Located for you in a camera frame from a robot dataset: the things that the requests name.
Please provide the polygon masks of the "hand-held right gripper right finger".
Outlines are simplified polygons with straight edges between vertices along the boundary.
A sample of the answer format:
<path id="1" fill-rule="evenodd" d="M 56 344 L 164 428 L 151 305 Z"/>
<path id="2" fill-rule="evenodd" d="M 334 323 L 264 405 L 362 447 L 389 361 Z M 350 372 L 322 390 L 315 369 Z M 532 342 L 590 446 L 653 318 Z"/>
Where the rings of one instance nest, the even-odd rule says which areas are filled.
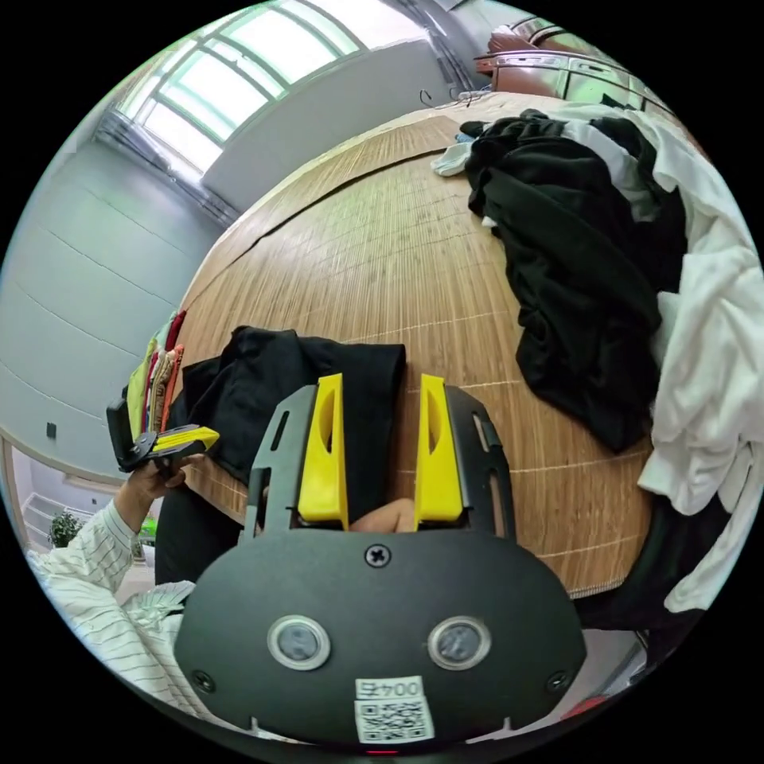
<path id="1" fill-rule="evenodd" d="M 423 374 L 415 470 L 415 525 L 455 524 L 462 492 L 444 380 Z"/>

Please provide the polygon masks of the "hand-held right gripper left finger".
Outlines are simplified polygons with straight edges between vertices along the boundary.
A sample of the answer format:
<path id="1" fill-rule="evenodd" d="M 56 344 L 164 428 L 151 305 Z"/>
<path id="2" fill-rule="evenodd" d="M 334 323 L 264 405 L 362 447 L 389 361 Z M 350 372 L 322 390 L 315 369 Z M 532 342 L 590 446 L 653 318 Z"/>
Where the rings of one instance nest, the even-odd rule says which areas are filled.
<path id="1" fill-rule="evenodd" d="M 307 524 L 349 529 L 345 474 L 343 376 L 318 380 L 306 439 L 299 516 Z"/>

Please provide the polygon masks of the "person's left hand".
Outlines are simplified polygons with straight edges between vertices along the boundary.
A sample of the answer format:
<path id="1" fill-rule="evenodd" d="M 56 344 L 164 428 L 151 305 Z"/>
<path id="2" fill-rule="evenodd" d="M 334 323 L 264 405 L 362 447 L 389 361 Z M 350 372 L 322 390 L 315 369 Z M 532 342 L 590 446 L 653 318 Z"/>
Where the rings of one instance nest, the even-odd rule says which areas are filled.
<path id="1" fill-rule="evenodd" d="M 134 534 L 138 534 L 152 504 L 185 483 L 186 468 L 197 467 L 204 460 L 202 454 L 184 457 L 169 477 L 163 477 L 152 462 L 138 468 L 123 483 L 114 498 L 114 506 L 121 520 Z"/>

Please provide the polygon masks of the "person's right hand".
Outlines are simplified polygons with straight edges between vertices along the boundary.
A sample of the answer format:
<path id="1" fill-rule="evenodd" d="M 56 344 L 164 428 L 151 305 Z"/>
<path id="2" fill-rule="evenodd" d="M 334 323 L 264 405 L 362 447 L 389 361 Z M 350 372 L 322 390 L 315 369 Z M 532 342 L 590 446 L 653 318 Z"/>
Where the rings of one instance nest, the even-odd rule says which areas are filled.
<path id="1" fill-rule="evenodd" d="M 353 532 L 403 533 L 414 532 L 415 504 L 401 498 L 363 515 L 349 526 Z"/>

